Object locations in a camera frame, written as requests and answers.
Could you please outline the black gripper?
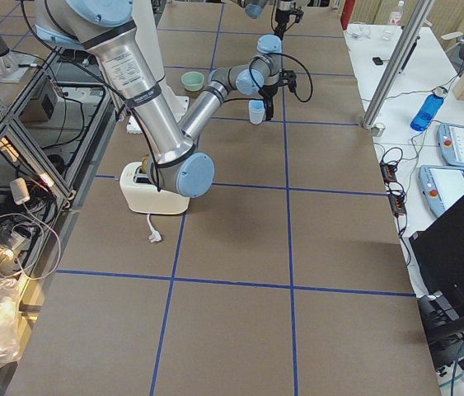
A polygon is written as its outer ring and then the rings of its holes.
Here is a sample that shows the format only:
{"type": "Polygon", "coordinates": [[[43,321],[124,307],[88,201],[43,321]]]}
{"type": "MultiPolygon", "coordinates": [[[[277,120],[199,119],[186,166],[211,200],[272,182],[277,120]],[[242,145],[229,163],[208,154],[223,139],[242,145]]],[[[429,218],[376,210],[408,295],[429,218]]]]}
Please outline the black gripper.
{"type": "Polygon", "coordinates": [[[270,121],[274,115],[274,97],[277,95],[279,86],[277,84],[264,85],[260,88],[259,94],[265,107],[265,120],[270,121]]]}
{"type": "Polygon", "coordinates": [[[275,11],[275,22],[274,34],[281,40],[284,38],[284,31],[287,29],[287,25],[292,15],[292,10],[281,10],[279,8],[275,11]]]}

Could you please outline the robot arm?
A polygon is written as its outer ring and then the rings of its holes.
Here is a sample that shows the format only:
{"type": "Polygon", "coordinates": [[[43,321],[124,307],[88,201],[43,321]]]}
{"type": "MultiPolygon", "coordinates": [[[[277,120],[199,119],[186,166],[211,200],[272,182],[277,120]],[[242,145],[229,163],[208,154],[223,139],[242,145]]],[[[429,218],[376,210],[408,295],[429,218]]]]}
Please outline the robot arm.
{"type": "Polygon", "coordinates": [[[195,198],[213,183],[214,164],[196,140],[227,95],[253,95],[274,85],[281,72],[281,39],[263,35],[249,63],[217,68],[208,85],[181,120],[177,120],[149,63],[161,60],[156,22],[149,1],[38,1],[39,38],[96,57],[144,132],[150,148],[147,175],[157,188],[195,198]]]}
{"type": "MultiPolygon", "coordinates": [[[[234,0],[232,3],[242,8],[246,15],[251,19],[258,19],[264,11],[268,1],[263,0],[234,0]]],[[[281,40],[288,29],[290,17],[295,16],[295,22],[298,23],[302,17],[302,9],[296,5],[295,1],[278,0],[273,1],[272,17],[270,23],[274,35],[281,40]]]]}

